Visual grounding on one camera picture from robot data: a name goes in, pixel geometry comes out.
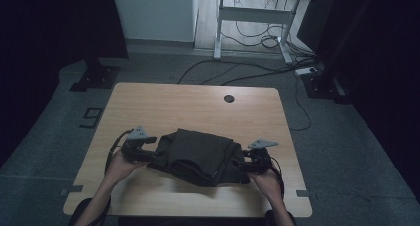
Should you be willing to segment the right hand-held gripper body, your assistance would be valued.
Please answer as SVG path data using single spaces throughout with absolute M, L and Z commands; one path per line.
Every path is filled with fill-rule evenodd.
M 254 152 L 249 156 L 251 163 L 256 166 L 254 173 L 266 173 L 272 167 L 271 155 L 268 152 L 269 147 L 277 146 L 278 142 L 256 139 L 248 145 L 249 150 Z

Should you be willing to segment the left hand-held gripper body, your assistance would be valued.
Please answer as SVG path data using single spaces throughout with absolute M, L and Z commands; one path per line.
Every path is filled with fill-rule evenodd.
M 145 143 L 148 135 L 144 131 L 142 126 L 134 128 L 126 137 L 126 140 L 121 147 L 121 152 L 124 157 L 129 161 L 145 161 L 146 156 L 142 149 L 142 145 Z

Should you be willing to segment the dark grey garment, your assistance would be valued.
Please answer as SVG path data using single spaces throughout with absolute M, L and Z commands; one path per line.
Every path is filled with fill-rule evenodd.
M 160 138 L 157 153 L 158 156 L 148 163 L 149 168 L 197 186 L 250 182 L 234 165 L 234 162 L 245 160 L 241 145 L 226 137 L 178 129 Z

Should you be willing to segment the person's left hand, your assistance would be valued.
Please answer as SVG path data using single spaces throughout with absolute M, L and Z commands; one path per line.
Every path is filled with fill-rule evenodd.
M 115 186 L 121 180 L 127 178 L 134 170 L 143 167 L 145 164 L 146 162 L 128 162 L 124 155 L 120 151 L 117 151 L 112 156 L 104 180 L 108 185 Z

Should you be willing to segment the person's right hand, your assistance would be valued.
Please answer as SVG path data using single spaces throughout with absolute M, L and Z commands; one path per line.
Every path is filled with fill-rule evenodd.
M 264 174 L 249 173 L 248 177 L 267 200 L 281 200 L 282 189 L 276 174 L 270 169 Z

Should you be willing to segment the black stand with square base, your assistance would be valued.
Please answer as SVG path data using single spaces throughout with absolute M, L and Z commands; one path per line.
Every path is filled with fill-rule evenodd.
M 87 69 L 81 79 L 74 83 L 70 90 L 72 92 L 86 92 L 88 89 L 111 89 L 121 70 L 116 66 L 104 66 L 98 57 L 87 57 L 85 59 Z

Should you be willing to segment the black stand with long base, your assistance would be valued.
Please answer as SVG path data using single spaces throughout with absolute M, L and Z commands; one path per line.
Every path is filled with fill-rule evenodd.
M 345 57 L 345 50 L 350 47 L 351 39 L 370 3 L 371 0 L 334 0 L 317 53 L 324 68 L 318 73 L 302 76 L 309 98 L 347 102 L 346 93 L 335 83 L 335 77 L 341 69 L 340 61 Z

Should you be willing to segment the white power strip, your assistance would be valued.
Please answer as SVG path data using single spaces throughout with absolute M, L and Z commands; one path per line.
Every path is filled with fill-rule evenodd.
M 301 68 L 301 69 L 296 69 L 294 71 L 295 76 L 301 76 L 301 75 L 306 75 L 306 74 L 314 74 L 317 73 L 318 70 L 315 67 L 307 67 L 307 68 Z

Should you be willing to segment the black curtain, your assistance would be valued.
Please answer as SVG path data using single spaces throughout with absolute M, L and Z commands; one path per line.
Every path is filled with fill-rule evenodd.
M 420 202 L 420 0 L 371 0 L 337 74 Z
M 127 56 L 115 0 L 0 0 L 0 167 L 53 97 L 62 68 Z

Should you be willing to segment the white metal desk frame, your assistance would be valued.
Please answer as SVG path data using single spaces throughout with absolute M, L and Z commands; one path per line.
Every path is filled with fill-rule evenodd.
M 224 0 L 219 0 L 217 11 L 217 32 L 214 43 L 213 58 L 215 60 L 221 59 L 221 29 L 224 21 L 270 23 L 285 26 L 285 31 L 277 39 L 277 41 L 285 63 L 287 65 L 292 65 L 293 60 L 290 56 L 289 48 L 286 46 L 286 40 L 289 36 L 290 29 L 296 16 L 299 3 L 300 0 L 295 0 L 295 3 L 291 10 L 269 10 L 257 8 L 229 7 L 224 5 Z

